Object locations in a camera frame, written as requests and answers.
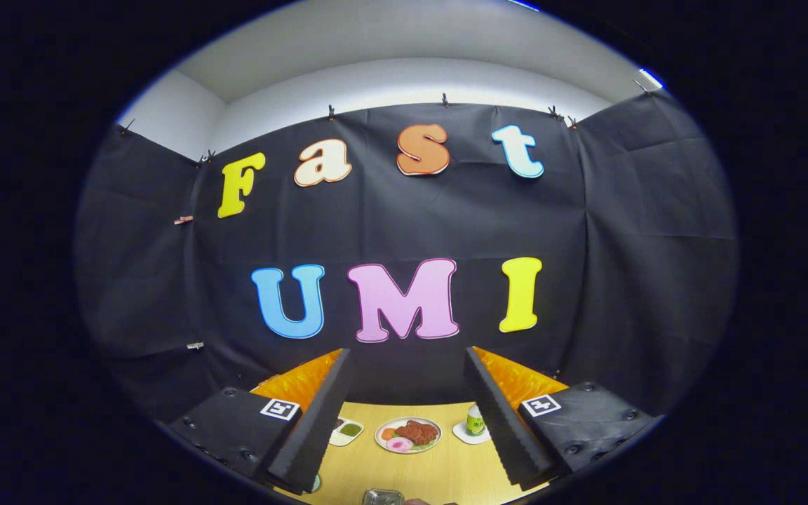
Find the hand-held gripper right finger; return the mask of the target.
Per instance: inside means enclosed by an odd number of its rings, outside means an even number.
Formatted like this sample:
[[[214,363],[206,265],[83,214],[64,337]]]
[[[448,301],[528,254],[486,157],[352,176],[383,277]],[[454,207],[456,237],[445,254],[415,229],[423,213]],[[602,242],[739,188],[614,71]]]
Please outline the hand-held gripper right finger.
[[[660,425],[596,382],[564,386],[478,347],[463,373],[513,485],[529,491],[584,478]]]

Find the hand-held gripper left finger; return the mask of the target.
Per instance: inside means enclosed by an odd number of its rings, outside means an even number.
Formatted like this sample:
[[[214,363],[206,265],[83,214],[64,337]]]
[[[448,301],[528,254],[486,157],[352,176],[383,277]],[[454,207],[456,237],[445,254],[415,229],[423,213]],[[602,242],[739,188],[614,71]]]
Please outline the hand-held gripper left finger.
[[[304,494],[314,486],[353,378],[350,349],[337,349],[252,391],[227,386],[169,429],[250,482]]]

